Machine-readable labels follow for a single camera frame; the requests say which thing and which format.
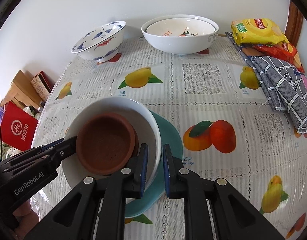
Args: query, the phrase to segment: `white wall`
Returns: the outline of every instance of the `white wall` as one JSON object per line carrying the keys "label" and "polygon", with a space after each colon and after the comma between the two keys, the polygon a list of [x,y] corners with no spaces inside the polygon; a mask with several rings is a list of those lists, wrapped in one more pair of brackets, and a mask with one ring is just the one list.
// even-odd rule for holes
{"label": "white wall", "polygon": [[304,19],[302,29],[297,44],[300,60],[303,65],[305,75],[307,76],[307,21]]}
{"label": "white wall", "polygon": [[0,30],[0,95],[19,69],[45,71],[55,81],[72,59],[73,44],[96,26],[127,22],[126,37],[158,16],[195,14],[210,18],[220,33],[232,20],[271,18],[282,30],[289,0],[22,0]]}

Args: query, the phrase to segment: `yellow chip bag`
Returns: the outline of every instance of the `yellow chip bag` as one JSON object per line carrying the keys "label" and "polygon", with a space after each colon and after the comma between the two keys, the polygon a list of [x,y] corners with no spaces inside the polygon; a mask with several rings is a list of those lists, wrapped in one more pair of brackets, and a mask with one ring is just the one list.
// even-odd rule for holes
{"label": "yellow chip bag", "polygon": [[270,19],[245,19],[233,21],[231,24],[235,42],[255,44],[277,44],[281,41],[289,43],[278,25]]}

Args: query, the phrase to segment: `white circle logo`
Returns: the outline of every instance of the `white circle logo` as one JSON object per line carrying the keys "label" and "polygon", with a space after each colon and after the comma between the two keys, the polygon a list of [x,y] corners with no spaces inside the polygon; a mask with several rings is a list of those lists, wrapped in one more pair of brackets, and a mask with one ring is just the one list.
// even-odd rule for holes
{"label": "white circle logo", "polygon": [[11,124],[11,131],[14,135],[22,133],[22,123],[19,120],[14,120]]}

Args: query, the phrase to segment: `brown clay bowl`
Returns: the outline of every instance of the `brown clay bowl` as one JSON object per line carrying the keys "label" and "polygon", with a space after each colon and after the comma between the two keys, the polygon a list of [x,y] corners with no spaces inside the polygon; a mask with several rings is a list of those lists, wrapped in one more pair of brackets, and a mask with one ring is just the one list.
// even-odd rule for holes
{"label": "brown clay bowl", "polygon": [[137,155],[138,137],[128,120],[116,113],[103,113],[89,120],[79,131],[76,152],[90,172],[110,175]]}

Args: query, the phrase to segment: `green label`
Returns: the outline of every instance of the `green label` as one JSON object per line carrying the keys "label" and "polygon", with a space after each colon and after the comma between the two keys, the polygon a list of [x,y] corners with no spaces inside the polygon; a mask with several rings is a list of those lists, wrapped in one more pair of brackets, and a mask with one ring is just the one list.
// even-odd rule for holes
{"label": "green label", "polygon": [[247,32],[247,30],[246,30],[245,26],[243,25],[243,23],[237,24],[237,29],[238,29],[238,31],[240,31],[241,33],[246,33],[246,32]]}

